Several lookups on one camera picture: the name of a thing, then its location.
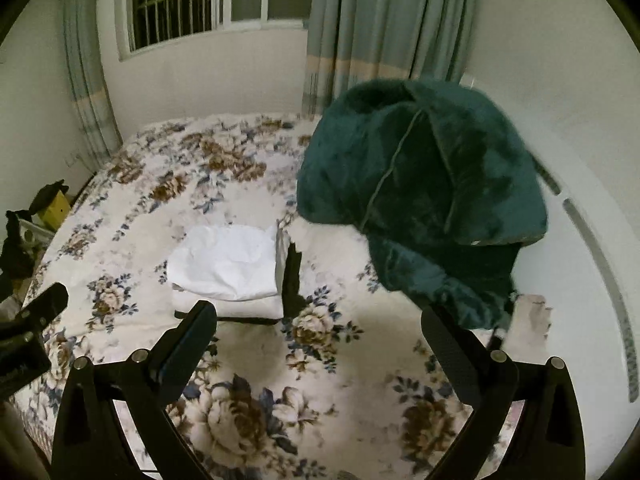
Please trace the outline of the yellow box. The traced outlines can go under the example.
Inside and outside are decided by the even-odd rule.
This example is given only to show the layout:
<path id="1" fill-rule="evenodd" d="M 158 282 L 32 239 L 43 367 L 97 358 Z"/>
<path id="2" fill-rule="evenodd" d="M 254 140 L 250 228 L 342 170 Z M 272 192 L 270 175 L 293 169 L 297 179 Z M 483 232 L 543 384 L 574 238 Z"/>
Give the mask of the yellow box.
<path id="1" fill-rule="evenodd" d="M 51 231 L 56 232 L 70 213 L 70 203 L 61 192 L 56 192 L 51 203 L 37 214 L 42 223 Z"/>

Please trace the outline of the floral bed blanket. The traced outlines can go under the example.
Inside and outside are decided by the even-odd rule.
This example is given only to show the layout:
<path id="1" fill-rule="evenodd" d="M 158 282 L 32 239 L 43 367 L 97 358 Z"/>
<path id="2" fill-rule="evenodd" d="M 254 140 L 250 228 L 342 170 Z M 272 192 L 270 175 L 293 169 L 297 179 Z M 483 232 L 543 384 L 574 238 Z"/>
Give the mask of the floral bed blanket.
<path id="1" fill-rule="evenodd" d="M 547 229 L 533 159 L 497 112 L 212 116 L 149 126 L 90 183 L 44 255 L 62 283 L 50 370 L 17 393 L 50 448 L 73 362 L 125 359 L 201 300 L 218 313 L 167 413 L 217 479 L 423 479 L 472 415 L 420 331 L 451 310 L 514 326 L 521 246 Z M 524 338 L 519 346 L 516 338 Z"/>

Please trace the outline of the dark green plush blanket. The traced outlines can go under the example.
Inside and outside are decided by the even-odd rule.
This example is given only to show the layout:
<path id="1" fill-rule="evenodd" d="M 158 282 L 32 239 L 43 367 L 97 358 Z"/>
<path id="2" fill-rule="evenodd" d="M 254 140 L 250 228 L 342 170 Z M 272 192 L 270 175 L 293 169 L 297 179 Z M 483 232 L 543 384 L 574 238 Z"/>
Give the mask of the dark green plush blanket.
<path id="1" fill-rule="evenodd" d="M 323 113 L 297 177 L 306 220 L 353 226 L 380 283 L 468 330 L 506 317 L 520 249 L 548 212 L 512 122 L 484 93 L 439 80 L 358 84 Z"/>

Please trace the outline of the white t-shirt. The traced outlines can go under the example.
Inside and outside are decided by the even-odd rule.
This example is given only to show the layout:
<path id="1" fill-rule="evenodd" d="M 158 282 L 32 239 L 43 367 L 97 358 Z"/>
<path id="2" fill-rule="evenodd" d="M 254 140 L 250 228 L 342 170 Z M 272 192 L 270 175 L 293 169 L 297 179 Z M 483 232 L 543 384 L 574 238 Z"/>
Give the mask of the white t-shirt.
<path id="1" fill-rule="evenodd" d="M 279 230 L 242 224 L 194 226 L 167 259 L 167 279 L 196 294 L 226 301 L 280 292 Z"/>

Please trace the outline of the small patterned cloth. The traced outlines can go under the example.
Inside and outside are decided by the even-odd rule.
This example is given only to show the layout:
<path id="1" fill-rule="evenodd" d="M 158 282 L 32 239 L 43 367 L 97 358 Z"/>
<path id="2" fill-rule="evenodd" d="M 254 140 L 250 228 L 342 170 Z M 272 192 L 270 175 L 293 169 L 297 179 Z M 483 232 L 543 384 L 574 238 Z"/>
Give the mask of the small patterned cloth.
<path id="1" fill-rule="evenodd" d="M 551 312 L 544 296 L 516 296 L 508 327 L 498 331 L 499 348 L 513 361 L 544 364 L 550 356 L 547 339 Z"/>

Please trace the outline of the black clothes pile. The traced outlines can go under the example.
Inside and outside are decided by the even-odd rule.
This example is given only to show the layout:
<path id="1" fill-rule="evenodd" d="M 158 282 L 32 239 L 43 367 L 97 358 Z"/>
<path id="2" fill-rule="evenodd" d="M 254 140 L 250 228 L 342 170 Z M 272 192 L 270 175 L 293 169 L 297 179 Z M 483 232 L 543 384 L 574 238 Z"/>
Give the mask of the black clothes pile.
<path id="1" fill-rule="evenodd" d="M 66 196 L 68 186 L 63 180 L 40 188 L 27 209 L 7 210 L 4 214 L 6 236 L 1 242 L 2 301 L 32 277 L 38 256 L 51 243 L 55 232 L 48 229 L 37 214 L 51 203 L 58 191 Z"/>

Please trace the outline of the white folded garment black trim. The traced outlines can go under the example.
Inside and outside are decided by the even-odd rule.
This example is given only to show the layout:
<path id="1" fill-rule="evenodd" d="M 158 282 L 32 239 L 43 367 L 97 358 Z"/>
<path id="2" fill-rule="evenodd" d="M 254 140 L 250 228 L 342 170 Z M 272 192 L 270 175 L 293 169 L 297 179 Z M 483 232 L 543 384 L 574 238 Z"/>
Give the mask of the white folded garment black trim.
<path id="1" fill-rule="evenodd" d="M 280 320 L 290 247 L 278 226 L 194 226 L 167 259 L 172 304 L 206 300 L 222 318 Z"/>

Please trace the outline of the left green curtain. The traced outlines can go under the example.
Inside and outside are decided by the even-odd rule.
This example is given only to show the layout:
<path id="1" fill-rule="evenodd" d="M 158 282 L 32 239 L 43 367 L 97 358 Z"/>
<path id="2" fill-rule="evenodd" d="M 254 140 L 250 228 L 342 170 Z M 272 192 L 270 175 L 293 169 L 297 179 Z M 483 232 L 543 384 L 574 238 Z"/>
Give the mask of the left green curtain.
<path id="1" fill-rule="evenodd" d="M 96 24 L 96 0 L 61 0 L 62 41 L 70 98 L 96 166 L 122 146 L 104 78 Z"/>

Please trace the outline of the white curved headboard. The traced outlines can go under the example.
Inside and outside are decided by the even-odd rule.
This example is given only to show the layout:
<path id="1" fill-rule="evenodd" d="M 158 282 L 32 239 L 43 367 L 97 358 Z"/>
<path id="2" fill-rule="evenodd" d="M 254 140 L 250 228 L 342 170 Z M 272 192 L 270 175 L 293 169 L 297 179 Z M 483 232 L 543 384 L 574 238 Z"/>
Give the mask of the white curved headboard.
<path id="1" fill-rule="evenodd" d="M 547 122 L 470 74 L 535 159 L 548 232 L 514 278 L 553 309 L 548 349 L 567 362 L 582 415 L 586 476 L 623 458 L 639 423 L 639 241 L 602 182 Z"/>

